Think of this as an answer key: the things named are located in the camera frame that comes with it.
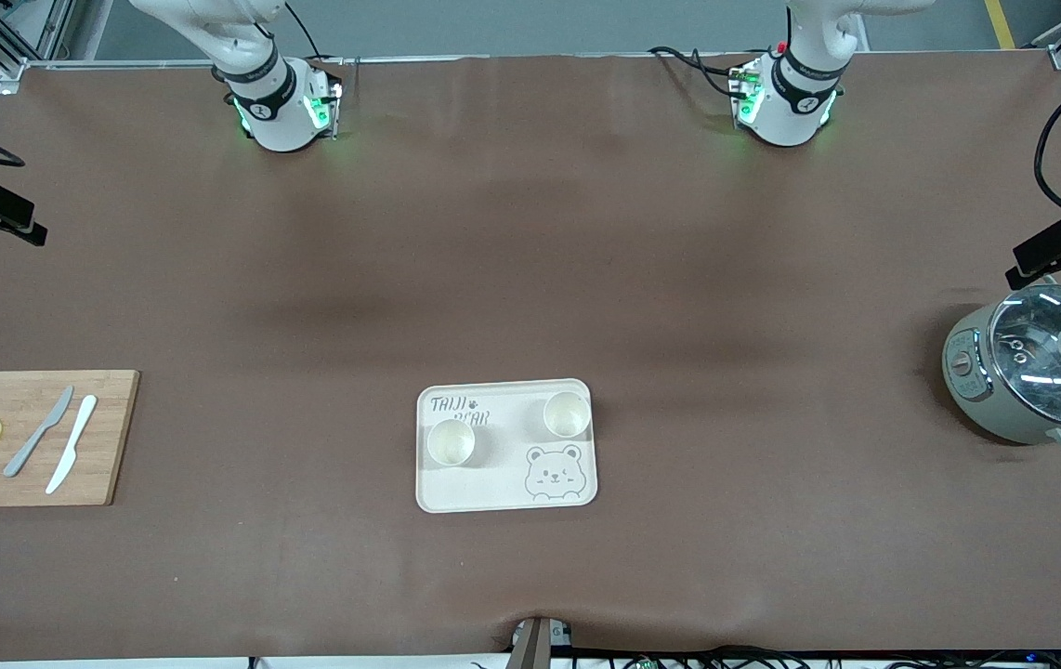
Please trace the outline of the grey green electric pot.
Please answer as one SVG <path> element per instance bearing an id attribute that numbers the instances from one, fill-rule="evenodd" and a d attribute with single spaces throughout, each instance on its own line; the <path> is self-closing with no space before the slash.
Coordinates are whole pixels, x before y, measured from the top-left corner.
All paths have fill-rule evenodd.
<path id="1" fill-rule="evenodd" d="M 974 310 L 951 327 L 941 352 L 950 395 L 972 422 L 994 436 L 1022 445 L 1061 446 L 1061 423 L 1020 401 L 995 370 L 990 319 L 1002 301 Z"/>

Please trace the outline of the grey plastic knife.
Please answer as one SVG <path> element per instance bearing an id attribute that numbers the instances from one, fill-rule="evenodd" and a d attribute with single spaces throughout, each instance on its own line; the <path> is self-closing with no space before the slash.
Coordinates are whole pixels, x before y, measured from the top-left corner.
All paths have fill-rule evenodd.
<path id="1" fill-rule="evenodd" d="M 73 386 L 66 386 L 66 389 L 62 391 L 58 402 L 52 406 L 49 413 L 44 418 L 44 422 L 38 425 L 38 427 L 33 432 L 33 434 L 25 441 L 24 445 L 21 446 L 14 456 L 8 460 L 7 466 L 4 466 L 3 474 L 5 478 L 15 478 L 27 462 L 30 460 L 31 454 L 34 450 L 38 448 L 38 444 L 41 443 L 42 437 L 47 432 L 59 423 L 63 415 L 67 412 L 69 405 L 71 405 L 73 397 Z"/>

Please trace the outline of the brown table cover sheet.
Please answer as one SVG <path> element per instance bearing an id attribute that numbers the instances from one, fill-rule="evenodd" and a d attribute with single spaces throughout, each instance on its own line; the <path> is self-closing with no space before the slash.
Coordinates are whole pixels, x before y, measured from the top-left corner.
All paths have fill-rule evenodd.
<path id="1" fill-rule="evenodd" d="M 135 369 L 114 503 L 0 509 L 0 661 L 1061 649 L 1061 448 L 939 371 L 1058 211 L 1041 52 L 862 55 L 773 149 L 649 57 L 361 64 L 271 155 L 208 71 L 0 98 L 0 370 Z M 581 380 L 587 505 L 427 513 L 428 387 Z"/>

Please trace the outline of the grey clamp with brown post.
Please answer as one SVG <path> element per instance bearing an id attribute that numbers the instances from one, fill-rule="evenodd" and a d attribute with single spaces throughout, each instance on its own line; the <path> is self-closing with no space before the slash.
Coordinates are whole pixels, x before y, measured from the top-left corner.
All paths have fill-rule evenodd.
<path id="1" fill-rule="evenodd" d="M 572 655 L 571 624 L 544 617 L 529 618 L 515 627 L 505 669 L 566 669 Z"/>

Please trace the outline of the bamboo cutting board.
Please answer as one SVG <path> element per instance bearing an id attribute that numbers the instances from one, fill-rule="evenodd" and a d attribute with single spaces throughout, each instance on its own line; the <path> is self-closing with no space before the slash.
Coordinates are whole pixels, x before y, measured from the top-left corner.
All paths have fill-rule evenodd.
<path id="1" fill-rule="evenodd" d="M 109 504 L 131 429 L 138 381 L 136 370 L 0 372 L 0 420 L 4 427 L 0 438 L 0 508 Z M 5 478 L 1 473 L 14 453 L 70 385 L 73 397 L 67 412 L 46 433 L 20 473 Z M 58 466 L 85 395 L 98 397 L 98 405 L 79 441 L 75 466 L 57 492 L 46 495 L 46 485 Z"/>

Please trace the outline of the white IKEA cup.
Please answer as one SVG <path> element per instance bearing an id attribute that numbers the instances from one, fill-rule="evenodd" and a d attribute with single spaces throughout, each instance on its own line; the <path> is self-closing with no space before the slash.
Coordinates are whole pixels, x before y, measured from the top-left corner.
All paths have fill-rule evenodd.
<path id="1" fill-rule="evenodd" d="M 577 391 L 559 391 L 544 403 L 543 420 L 553 436 L 577 438 L 590 426 L 593 408 Z"/>
<path id="2" fill-rule="evenodd" d="M 474 456 L 475 429 L 460 419 L 447 419 L 427 432 L 427 454 L 438 466 L 463 466 Z"/>

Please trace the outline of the white plastic knife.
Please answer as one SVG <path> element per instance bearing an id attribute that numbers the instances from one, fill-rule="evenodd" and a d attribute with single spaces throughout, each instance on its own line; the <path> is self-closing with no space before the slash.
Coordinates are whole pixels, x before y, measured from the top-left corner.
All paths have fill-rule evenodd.
<path id="1" fill-rule="evenodd" d="M 82 398 L 75 420 L 73 420 L 72 432 L 69 433 L 66 446 L 64 446 L 63 453 L 60 453 L 58 466 L 56 466 L 54 474 L 52 474 L 51 479 L 46 485 L 46 490 L 44 491 L 46 495 L 52 495 L 54 492 L 57 492 L 63 482 L 66 481 L 67 476 L 71 474 L 72 468 L 75 466 L 79 456 L 79 441 L 82 435 L 84 435 L 85 428 L 87 427 L 90 418 L 92 418 L 97 405 L 98 397 L 85 395 Z"/>

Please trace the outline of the cream bear print tray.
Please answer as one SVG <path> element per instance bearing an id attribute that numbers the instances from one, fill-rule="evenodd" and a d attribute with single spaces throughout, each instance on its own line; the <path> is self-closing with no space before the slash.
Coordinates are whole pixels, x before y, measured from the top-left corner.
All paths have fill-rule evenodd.
<path id="1" fill-rule="evenodd" d="M 594 418 L 577 438 L 544 427 L 547 399 L 577 391 L 593 408 L 578 378 L 428 387 L 416 402 L 415 499 L 427 513 L 522 511 L 587 505 L 598 492 Z M 427 454 L 427 432 L 460 419 L 476 433 L 463 466 L 438 466 Z"/>

